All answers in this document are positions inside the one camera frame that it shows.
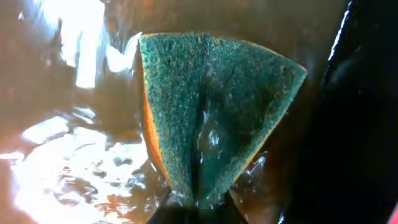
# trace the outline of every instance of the sponge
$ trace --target sponge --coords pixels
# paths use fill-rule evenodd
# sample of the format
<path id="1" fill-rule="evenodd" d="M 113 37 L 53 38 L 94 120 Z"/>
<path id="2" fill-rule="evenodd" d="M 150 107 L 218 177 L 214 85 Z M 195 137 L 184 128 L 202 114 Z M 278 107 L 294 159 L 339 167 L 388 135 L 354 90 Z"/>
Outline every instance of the sponge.
<path id="1" fill-rule="evenodd" d="M 307 71 L 260 45 L 204 33 L 147 34 L 140 48 L 151 156 L 181 204 L 213 208 Z"/>

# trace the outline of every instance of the wet surface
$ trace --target wet surface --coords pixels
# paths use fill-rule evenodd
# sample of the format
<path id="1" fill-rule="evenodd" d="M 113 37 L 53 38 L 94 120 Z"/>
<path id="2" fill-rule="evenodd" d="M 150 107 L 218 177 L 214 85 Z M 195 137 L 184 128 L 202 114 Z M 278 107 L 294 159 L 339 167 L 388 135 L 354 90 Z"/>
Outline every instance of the wet surface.
<path id="1" fill-rule="evenodd" d="M 25 158 L 23 163 L 20 154 L 0 159 L 8 167 L 2 169 L 1 175 L 10 180 L 8 187 L 5 184 L 0 187 L 2 198 L 6 198 L 1 202 L 5 208 L 2 212 L 19 211 L 15 200 L 16 192 L 20 192 L 23 196 L 19 198 L 26 200 L 37 195 L 30 200 L 31 204 L 19 207 L 40 223 L 59 223 L 56 214 L 65 217 L 62 212 L 53 212 L 51 203 L 57 204 L 60 211 L 61 205 L 68 205 L 68 212 L 75 208 L 76 216 L 91 217 L 88 214 L 92 212 L 95 215 L 91 218 L 96 222 L 146 222 L 166 194 L 167 186 L 150 161 L 139 161 L 140 165 L 136 165 L 133 154 L 121 156 L 138 147 L 146 156 L 137 157 L 147 157 L 139 122 L 140 94 L 131 71 L 123 65 L 119 70 L 112 67 L 112 60 L 105 58 L 105 52 L 110 45 L 124 53 L 131 37 L 140 31 L 204 30 L 264 45 L 309 71 L 288 114 L 266 142 L 263 151 L 268 153 L 258 155 L 248 169 L 250 174 L 244 173 L 233 187 L 235 204 L 250 223 L 258 223 L 253 220 L 264 216 L 270 217 L 270 223 L 277 220 L 289 198 L 290 172 L 297 157 L 295 149 L 301 141 L 299 133 L 305 132 L 317 101 L 322 70 L 346 1 L 113 0 L 105 1 L 103 6 L 98 3 L 94 0 L 1 3 L 0 151 L 19 152 Z M 91 77 L 87 78 L 88 84 L 80 86 L 87 89 L 76 87 L 82 77 Z M 63 128 L 33 131 L 48 134 L 35 141 L 21 135 L 54 117 L 66 121 L 63 124 L 58 120 L 61 122 L 57 124 Z M 85 131 L 102 136 L 102 140 L 84 137 Z M 30 166 L 22 169 L 31 175 L 26 180 L 10 169 L 29 167 L 23 164 Z M 112 164 L 112 169 L 104 164 Z M 51 172 L 48 175 L 35 172 L 39 168 Z M 80 171 L 84 177 L 76 174 Z M 32 188 L 29 186 L 34 177 L 44 182 L 50 179 L 51 187 L 43 189 L 43 183 L 38 182 L 35 183 L 38 191 L 24 192 L 23 189 Z M 49 204 L 45 205 L 47 201 L 39 196 L 47 197 Z M 80 206 L 90 212 L 79 211 Z M 5 223 L 28 223 L 25 217 L 10 216 Z"/>

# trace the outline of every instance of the shiny brown surface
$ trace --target shiny brown surface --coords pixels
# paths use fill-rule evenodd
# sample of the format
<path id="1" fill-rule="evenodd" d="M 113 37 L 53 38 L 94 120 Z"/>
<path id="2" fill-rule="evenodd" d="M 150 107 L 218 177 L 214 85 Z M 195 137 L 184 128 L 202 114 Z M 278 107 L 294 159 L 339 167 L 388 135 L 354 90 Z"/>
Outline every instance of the shiny brown surface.
<path id="1" fill-rule="evenodd" d="M 25 19 L 19 20 L 23 1 L 8 2 L 12 3 L 1 3 L 4 5 L 0 7 L 2 153 L 13 151 L 17 144 L 15 139 L 19 139 L 14 136 L 48 118 L 49 111 L 70 111 L 77 96 L 73 70 L 59 65 L 49 56 L 54 49 L 50 45 L 51 38 L 47 37 L 55 31 L 46 32 L 45 26 L 32 31 L 32 20 L 40 18 L 29 17 L 28 10 Z M 209 31 L 264 45 L 307 68 L 308 78 L 300 93 L 264 146 L 268 151 L 266 164 L 254 178 L 262 190 L 253 194 L 253 184 L 239 187 L 242 186 L 240 182 L 247 182 L 244 177 L 238 179 L 238 187 L 233 190 L 235 203 L 249 223 L 260 223 L 264 217 L 274 223 L 289 201 L 296 148 L 316 103 L 322 70 L 345 3 L 343 0 L 113 0 L 106 4 L 106 23 L 116 42 L 126 41 L 131 32 L 137 31 Z M 139 108 L 135 102 L 139 99 L 135 96 L 139 94 L 132 87 L 134 84 L 106 77 L 99 83 L 102 84 L 93 92 L 94 97 L 88 104 L 104 121 L 102 128 L 113 136 L 120 136 L 116 139 L 137 138 Z"/>

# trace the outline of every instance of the green scouring pad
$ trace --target green scouring pad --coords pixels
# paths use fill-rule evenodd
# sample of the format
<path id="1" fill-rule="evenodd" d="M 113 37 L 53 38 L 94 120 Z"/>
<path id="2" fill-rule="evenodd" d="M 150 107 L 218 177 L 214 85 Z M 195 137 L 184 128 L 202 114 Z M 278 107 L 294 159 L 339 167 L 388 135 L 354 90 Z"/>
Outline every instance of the green scouring pad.
<path id="1" fill-rule="evenodd" d="M 306 69 L 265 47 L 210 34 L 141 37 L 144 129 L 184 205 L 211 208 L 252 161 Z"/>

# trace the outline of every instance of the green sponge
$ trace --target green sponge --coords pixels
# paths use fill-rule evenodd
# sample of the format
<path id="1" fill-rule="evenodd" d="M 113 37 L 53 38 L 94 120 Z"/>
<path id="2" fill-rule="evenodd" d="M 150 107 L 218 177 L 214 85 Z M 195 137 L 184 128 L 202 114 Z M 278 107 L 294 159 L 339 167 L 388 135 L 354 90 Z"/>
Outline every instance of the green sponge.
<path id="1" fill-rule="evenodd" d="M 180 202 L 212 208 L 283 117 L 307 74 L 242 40 L 141 37 L 144 129 Z"/>

